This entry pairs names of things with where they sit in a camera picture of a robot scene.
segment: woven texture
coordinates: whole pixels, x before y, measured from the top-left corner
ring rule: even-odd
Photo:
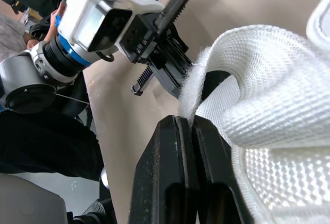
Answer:
[[[199,106],[205,74],[233,74]],[[180,97],[190,123],[210,119],[232,145],[256,223],[330,223],[330,64],[310,42],[257,25],[201,53]]]
[[[221,120],[236,145],[326,146],[329,69],[325,54],[284,29],[264,25],[233,29],[201,54],[181,92],[179,114],[191,123],[206,72],[223,70],[235,76],[240,89],[239,101]]]

